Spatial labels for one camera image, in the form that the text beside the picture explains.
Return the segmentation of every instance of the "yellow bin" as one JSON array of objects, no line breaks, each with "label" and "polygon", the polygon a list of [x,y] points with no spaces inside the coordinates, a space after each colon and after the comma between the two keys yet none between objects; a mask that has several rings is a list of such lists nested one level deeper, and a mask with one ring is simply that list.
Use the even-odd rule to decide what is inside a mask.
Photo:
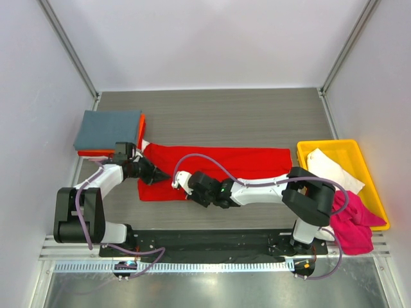
[{"label": "yellow bin", "polygon": [[364,188],[358,193],[359,197],[371,212],[387,222],[385,226],[371,227],[371,230],[388,230],[390,223],[357,142],[351,139],[300,141],[297,144],[297,155],[301,167],[307,169],[307,155],[317,148],[365,184]]}]

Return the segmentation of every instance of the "red cloth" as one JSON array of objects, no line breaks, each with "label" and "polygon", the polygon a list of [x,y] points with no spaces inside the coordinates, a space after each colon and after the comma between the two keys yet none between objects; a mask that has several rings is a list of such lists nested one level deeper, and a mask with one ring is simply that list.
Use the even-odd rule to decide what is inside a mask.
[{"label": "red cloth", "polygon": [[[348,192],[349,203],[345,210],[331,217],[331,226],[335,236],[341,242],[342,250],[347,255],[369,253],[374,249],[370,227],[383,226],[384,219],[374,215],[362,203],[359,196]],[[344,205],[344,194],[337,191],[334,197],[333,210]]]},{"label": "red cloth", "polygon": [[[201,153],[221,163],[237,178],[257,179],[270,178],[290,172],[292,167],[289,149],[272,148],[202,148],[198,146],[160,146],[150,143],[144,155],[160,170],[173,175],[176,163],[184,155]],[[189,157],[179,167],[179,171],[194,173],[202,171],[219,181],[228,178],[219,167],[212,162],[200,158]],[[139,181],[139,196],[142,201],[185,200],[182,189],[173,189],[171,179],[153,185]]]}]

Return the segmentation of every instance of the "white backdrop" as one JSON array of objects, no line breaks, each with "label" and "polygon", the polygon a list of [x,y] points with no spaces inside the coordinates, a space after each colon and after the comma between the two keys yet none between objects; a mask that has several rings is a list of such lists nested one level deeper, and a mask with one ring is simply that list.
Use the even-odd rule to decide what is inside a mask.
[{"label": "white backdrop", "polygon": [[317,87],[366,0],[50,0],[98,90]]},{"label": "white backdrop", "polygon": [[3,3],[0,50],[0,306],[27,307],[93,99],[36,1]]},{"label": "white backdrop", "polygon": [[411,307],[410,15],[408,0],[381,1],[328,95],[339,136],[359,142],[387,210],[405,307]]}]

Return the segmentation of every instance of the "white wall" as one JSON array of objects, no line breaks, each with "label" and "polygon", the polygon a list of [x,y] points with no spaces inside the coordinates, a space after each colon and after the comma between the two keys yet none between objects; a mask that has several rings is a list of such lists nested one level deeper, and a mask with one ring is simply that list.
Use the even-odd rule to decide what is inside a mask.
[{"label": "white wall", "polygon": [[50,0],[99,90],[317,87],[366,0]]},{"label": "white wall", "polygon": [[410,299],[411,2],[381,1],[328,94],[338,134],[360,143],[387,210]]},{"label": "white wall", "polygon": [[0,10],[0,306],[27,307],[92,97],[36,1]]}]

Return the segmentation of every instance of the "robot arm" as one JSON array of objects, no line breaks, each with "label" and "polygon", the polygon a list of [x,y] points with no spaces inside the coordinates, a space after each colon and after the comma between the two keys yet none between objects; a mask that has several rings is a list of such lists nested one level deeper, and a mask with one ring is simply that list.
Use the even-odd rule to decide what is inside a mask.
[{"label": "robot arm", "polygon": [[77,217],[75,199],[80,191],[80,208],[92,243],[133,242],[131,226],[105,221],[103,199],[126,178],[140,178],[151,185],[170,178],[136,151],[129,142],[116,143],[112,159],[103,163],[99,170],[86,181],[61,188],[57,192],[54,238],[58,243],[84,243],[85,236]]},{"label": "robot arm", "polygon": [[[290,173],[276,178],[238,179],[238,182],[226,179],[219,182],[199,171],[193,175],[181,171],[176,174],[173,187],[183,188],[187,199],[204,207],[208,207],[210,203],[223,209],[250,203],[285,204],[298,216],[290,244],[299,252],[311,246],[320,227],[329,225],[335,193],[333,185],[322,182],[296,181],[276,184],[285,182],[282,180],[303,176],[315,175],[302,168],[293,167]],[[306,189],[305,194],[301,193],[303,188]]]}]

